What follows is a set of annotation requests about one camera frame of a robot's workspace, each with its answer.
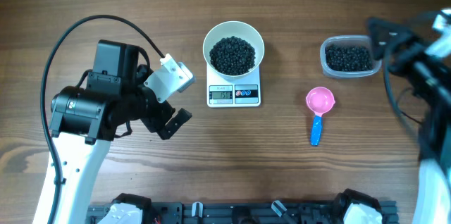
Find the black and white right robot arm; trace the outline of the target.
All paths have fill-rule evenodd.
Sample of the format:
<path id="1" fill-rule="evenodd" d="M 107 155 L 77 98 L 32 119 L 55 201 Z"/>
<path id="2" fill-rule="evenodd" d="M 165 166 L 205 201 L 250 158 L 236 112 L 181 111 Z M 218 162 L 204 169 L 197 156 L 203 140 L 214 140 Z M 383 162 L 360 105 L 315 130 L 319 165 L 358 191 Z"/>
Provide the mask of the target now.
<path id="1" fill-rule="evenodd" d="M 366 28 L 373 57 L 381 61 L 385 93 L 393 113 L 406 133 L 419 145 L 419 186 L 413 223 L 450 222 L 450 15 L 444 11 L 424 14 L 433 18 L 440 33 L 428 42 L 407 25 L 370 17 Z M 418 128 L 406 121 L 394 98 L 390 76 L 405 78 L 413 94 L 429 107 Z"/>

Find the pink scoop with blue handle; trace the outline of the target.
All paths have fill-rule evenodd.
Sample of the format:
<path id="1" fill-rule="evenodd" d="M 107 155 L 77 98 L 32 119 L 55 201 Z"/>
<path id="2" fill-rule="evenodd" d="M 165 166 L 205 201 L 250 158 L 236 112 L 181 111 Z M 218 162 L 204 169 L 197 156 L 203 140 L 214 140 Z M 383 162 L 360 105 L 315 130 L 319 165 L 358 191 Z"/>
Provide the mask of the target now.
<path id="1" fill-rule="evenodd" d="M 311 127 L 310 143 L 317 147 L 321 140 L 322 116 L 329 112 L 335 105 L 335 97 L 332 91 L 326 87 L 315 87 L 306 96 L 306 105 L 314 113 Z"/>

